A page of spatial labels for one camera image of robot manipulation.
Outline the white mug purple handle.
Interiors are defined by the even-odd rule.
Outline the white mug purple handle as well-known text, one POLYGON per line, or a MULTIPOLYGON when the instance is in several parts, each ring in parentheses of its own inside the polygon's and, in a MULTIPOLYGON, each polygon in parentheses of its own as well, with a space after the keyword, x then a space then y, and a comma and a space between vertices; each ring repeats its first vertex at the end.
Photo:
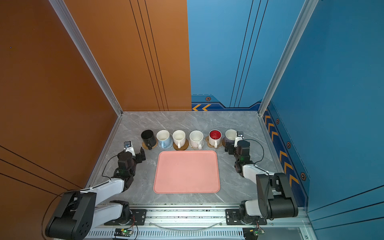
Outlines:
POLYGON ((233 129, 229 129, 225 133, 225 143, 234 144, 237 137, 237 131, 233 129))

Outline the red interior mug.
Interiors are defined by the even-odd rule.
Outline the red interior mug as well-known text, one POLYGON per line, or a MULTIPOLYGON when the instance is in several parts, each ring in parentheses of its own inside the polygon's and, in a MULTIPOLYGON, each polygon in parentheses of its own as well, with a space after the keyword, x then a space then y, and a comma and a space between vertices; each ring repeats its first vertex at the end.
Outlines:
POLYGON ((222 133, 219 130, 211 130, 209 133, 208 143, 215 149, 219 147, 222 141, 222 133))

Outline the black mug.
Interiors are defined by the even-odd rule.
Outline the black mug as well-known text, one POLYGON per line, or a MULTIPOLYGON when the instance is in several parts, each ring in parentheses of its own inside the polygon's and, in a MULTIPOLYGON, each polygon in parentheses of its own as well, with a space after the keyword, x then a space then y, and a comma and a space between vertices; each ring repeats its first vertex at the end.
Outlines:
POLYGON ((152 150, 157 145, 157 139, 152 130, 145 130, 141 133, 141 138, 143 140, 143 147, 152 150))

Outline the paw print brown coaster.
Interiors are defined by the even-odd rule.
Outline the paw print brown coaster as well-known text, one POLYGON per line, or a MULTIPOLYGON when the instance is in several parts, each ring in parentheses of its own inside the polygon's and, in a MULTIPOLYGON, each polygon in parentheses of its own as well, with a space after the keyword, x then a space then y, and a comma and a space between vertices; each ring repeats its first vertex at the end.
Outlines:
POLYGON ((210 136, 207 136, 205 138, 206 142, 207 142, 207 146, 209 148, 220 148, 223 146, 223 143, 222 143, 222 140, 215 140, 215 139, 212 139, 210 136))

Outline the white mug blue handle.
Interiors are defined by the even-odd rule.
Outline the white mug blue handle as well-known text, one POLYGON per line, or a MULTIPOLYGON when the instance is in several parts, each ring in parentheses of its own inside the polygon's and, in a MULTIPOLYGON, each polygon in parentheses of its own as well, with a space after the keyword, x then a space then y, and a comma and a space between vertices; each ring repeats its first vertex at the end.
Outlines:
POLYGON ((173 141, 171 134, 167 130, 161 130, 157 133, 157 140, 159 141, 173 141))

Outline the cream white mug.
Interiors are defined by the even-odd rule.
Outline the cream white mug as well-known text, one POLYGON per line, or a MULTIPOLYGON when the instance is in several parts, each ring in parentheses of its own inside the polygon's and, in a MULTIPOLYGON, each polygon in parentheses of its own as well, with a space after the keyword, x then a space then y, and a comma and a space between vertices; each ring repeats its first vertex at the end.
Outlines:
POLYGON ((173 133, 173 141, 178 145, 178 148, 181 148, 186 141, 186 133, 182 130, 177 130, 173 133))

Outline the dark brown round coaster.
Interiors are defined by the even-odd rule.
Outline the dark brown round coaster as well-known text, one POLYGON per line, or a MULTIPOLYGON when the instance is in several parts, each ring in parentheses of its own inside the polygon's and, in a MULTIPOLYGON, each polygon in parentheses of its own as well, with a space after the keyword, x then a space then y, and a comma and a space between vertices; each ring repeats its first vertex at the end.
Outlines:
POLYGON ((223 144, 224 148, 226 147, 228 141, 229 141, 229 139, 227 137, 223 138, 222 144, 223 144))

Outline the grey round patterned coaster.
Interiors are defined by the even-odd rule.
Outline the grey round patterned coaster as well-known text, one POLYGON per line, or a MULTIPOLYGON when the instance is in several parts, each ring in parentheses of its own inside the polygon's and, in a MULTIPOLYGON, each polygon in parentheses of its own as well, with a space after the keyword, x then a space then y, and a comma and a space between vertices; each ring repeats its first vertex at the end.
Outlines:
POLYGON ((159 147, 161 149, 169 149, 173 146, 173 141, 159 141, 159 147))

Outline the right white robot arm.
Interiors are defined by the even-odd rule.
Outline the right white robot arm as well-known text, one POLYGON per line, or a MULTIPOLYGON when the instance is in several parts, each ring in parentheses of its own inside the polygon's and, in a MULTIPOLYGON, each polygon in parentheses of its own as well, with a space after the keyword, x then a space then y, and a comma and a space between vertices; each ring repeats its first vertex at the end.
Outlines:
POLYGON ((264 170, 251 161, 248 141, 227 141, 225 151, 235 157, 236 172, 256 184, 258 198, 241 202, 239 221, 245 225, 265 225, 267 220, 298 216, 299 207, 286 174, 264 170))

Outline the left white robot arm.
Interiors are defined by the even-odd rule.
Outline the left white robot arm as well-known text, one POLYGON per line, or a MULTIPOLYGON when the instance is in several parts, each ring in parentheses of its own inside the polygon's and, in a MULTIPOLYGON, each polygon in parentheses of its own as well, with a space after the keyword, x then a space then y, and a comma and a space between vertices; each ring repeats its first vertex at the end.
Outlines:
POLYGON ((136 168, 146 160, 145 150, 135 153, 130 145, 117 154, 118 167, 108 181, 79 191, 63 193, 42 236, 62 240, 83 240, 100 225, 114 222, 121 226, 134 226, 135 215, 129 202, 104 201, 129 189, 136 168))

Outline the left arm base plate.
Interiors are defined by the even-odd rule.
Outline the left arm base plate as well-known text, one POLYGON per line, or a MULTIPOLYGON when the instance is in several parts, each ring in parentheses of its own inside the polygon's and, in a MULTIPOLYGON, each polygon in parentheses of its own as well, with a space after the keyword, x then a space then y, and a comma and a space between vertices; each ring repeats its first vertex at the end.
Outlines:
POLYGON ((111 220, 104 223, 104 226, 143 226, 145 224, 146 215, 147 210, 145 209, 130 209, 128 220, 120 217, 116 220, 111 220))

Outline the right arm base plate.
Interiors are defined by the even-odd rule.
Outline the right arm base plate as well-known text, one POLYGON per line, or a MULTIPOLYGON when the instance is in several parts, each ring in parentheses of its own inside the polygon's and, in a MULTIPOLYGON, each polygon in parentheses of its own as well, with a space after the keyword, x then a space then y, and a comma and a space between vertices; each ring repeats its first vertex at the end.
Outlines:
POLYGON ((248 216, 239 209, 226 209, 226 223, 232 225, 252 225, 263 226, 267 225, 267 220, 261 216, 248 216))

